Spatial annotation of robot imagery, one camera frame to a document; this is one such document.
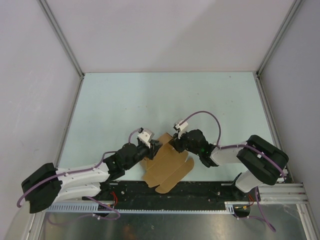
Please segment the brown cardboard box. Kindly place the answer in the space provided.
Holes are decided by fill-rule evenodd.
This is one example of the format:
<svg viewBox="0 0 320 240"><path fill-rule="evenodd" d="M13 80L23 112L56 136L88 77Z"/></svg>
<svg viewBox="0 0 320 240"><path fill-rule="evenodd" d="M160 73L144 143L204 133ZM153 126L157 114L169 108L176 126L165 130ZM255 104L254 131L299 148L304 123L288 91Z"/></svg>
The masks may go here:
<svg viewBox="0 0 320 240"><path fill-rule="evenodd" d="M168 133L159 137L162 147L153 160L144 158L140 165L145 170L142 180L159 194L170 192L194 168L194 159L185 150L177 152L171 145Z"/></svg>

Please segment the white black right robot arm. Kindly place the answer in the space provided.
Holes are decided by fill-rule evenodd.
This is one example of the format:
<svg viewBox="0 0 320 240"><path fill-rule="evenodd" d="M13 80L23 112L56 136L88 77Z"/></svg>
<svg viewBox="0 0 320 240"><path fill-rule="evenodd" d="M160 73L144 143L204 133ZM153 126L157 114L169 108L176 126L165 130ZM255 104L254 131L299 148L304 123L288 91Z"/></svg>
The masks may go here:
<svg viewBox="0 0 320 240"><path fill-rule="evenodd" d="M199 129L183 134L175 133L169 144L179 153L183 151L197 155L207 168L226 164L243 164L246 171L240 173L230 188L231 196L242 201L249 192L266 184L273 186L285 176L284 168L288 155L258 135L233 145L218 146L209 143Z"/></svg>

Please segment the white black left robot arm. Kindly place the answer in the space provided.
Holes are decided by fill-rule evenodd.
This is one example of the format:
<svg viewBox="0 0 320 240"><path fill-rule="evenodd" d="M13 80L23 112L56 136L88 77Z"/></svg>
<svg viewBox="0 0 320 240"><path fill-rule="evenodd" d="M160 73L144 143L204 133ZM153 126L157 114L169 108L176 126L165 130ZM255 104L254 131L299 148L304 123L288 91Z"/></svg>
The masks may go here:
<svg viewBox="0 0 320 240"><path fill-rule="evenodd" d="M124 176L144 158L152 160L161 147L162 143L154 139L137 145L126 143L118 151L105 152L99 163L84 168L58 168L45 163L21 183L20 199L29 203L31 214L69 199L96 196L105 200L111 193L111 181Z"/></svg>

